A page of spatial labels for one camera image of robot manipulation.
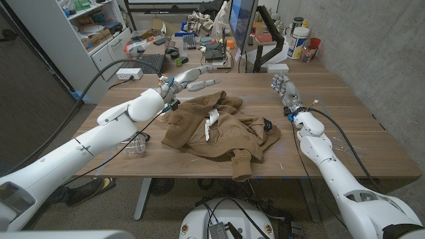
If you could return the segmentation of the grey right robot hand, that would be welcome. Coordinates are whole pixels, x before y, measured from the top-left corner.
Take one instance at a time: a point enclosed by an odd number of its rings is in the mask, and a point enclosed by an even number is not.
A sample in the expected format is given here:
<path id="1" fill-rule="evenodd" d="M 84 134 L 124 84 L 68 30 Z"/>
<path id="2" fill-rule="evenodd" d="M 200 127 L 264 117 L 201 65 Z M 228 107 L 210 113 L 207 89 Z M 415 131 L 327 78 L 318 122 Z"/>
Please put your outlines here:
<path id="1" fill-rule="evenodd" d="M 294 118 L 298 113 L 305 110 L 299 96 L 299 90 L 285 74 L 275 74 L 272 78 L 271 88 L 279 94 L 284 105 L 284 115 Z"/>

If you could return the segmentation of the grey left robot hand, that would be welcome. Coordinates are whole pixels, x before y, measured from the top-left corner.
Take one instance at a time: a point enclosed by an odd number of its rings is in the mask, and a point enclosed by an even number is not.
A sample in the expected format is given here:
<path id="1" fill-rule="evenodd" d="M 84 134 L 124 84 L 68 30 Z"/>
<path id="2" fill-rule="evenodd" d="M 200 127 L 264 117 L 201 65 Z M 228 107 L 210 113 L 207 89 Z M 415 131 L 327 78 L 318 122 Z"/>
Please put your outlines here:
<path id="1" fill-rule="evenodd" d="M 159 93 L 166 104 L 171 105 L 177 101 L 175 95 L 182 90 L 196 92 L 206 87 L 220 84 L 222 81 L 220 78 L 197 82 L 197 79 L 201 74 L 212 70 L 213 68 L 213 65 L 199 66 L 186 70 L 174 77 L 167 78 L 162 76 L 159 79 L 159 85 L 155 88 L 155 91 Z"/>

